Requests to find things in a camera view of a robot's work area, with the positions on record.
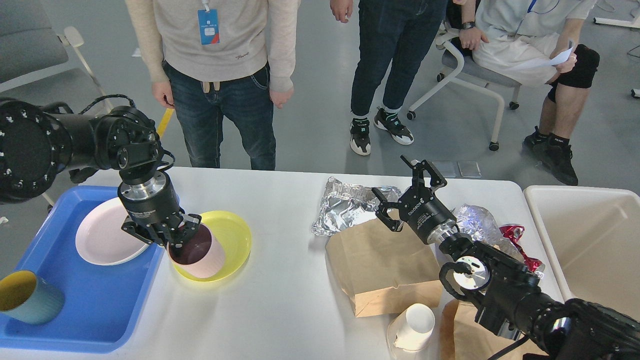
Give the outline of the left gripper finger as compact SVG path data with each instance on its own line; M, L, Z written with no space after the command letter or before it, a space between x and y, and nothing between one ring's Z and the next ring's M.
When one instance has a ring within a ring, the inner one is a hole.
M199 214L173 213L167 217L167 245L185 248L199 232L202 216Z
M155 244L160 247L166 246L166 243L163 241L160 233L151 224L142 226L131 219L128 219L122 223L121 228L123 231L135 237L135 239L140 240L142 243L147 245Z

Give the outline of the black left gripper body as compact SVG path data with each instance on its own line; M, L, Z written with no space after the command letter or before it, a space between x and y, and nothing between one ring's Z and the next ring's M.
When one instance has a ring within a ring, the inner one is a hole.
M151 224L161 236L168 235L169 215L182 213L173 184L164 171L156 171L142 184L122 182L118 187L118 197L129 220L141 226Z

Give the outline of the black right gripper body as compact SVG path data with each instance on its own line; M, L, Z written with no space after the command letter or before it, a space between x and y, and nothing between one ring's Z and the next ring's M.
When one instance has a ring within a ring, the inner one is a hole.
M429 187L408 187L398 199L398 216L398 228L410 228L425 245L440 244L458 232L457 219Z

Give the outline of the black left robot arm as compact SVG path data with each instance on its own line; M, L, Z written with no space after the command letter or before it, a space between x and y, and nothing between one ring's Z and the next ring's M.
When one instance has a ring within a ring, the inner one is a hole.
M118 171L122 230L147 244L183 250L203 235L201 216L179 205L153 120L130 105L105 115L50 113L4 97L0 105L0 198L18 204L48 191L69 171L82 183L98 170Z

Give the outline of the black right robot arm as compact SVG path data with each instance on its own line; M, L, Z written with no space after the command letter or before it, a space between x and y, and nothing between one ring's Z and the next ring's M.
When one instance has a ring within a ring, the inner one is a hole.
M439 271L446 292L473 303L480 326L513 340L492 359L527 341L544 351L543 360L639 358L638 321L580 298L553 300L542 292L539 278L525 263L460 230L457 219L435 195L447 182L432 162L408 161L407 166L413 171L412 183L397 202L389 202L373 187L379 199L375 215L391 231L409 225L424 244L437 244L450 257Z

